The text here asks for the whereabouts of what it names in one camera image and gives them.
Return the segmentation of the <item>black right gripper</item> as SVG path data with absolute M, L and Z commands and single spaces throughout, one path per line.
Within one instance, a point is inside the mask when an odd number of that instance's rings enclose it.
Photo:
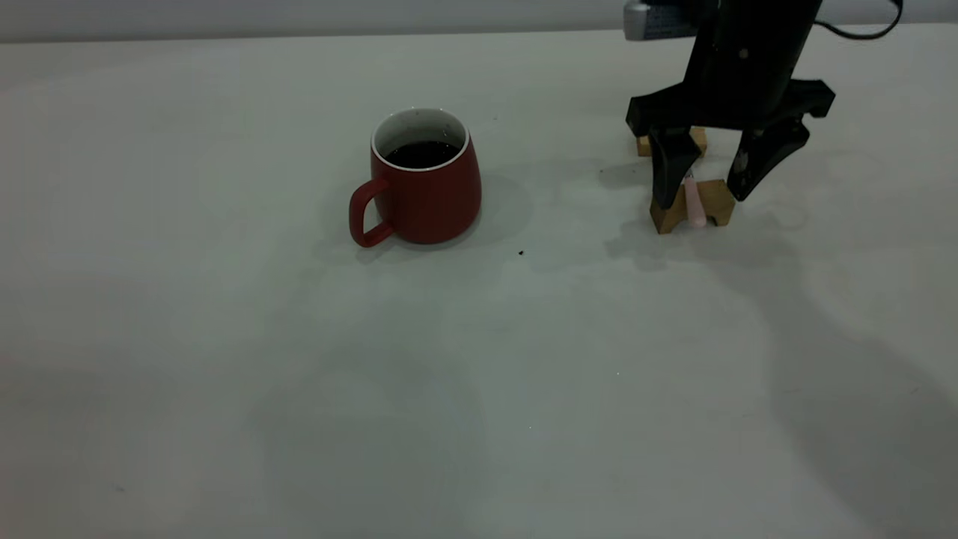
M 662 22 L 677 20 L 678 31 L 695 34 L 682 81 L 633 97 L 626 113 L 634 135 L 649 134 L 653 198 L 660 208 L 673 206 L 685 175 L 701 157 L 692 127 L 744 132 L 727 178 L 736 201 L 745 201 L 777 164 L 805 146 L 810 132 L 798 117 L 823 118 L 835 101 L 825 82 L 793 78 L 820 6 L 818 1 L 647 4 L 648 14 L 664 10 Z

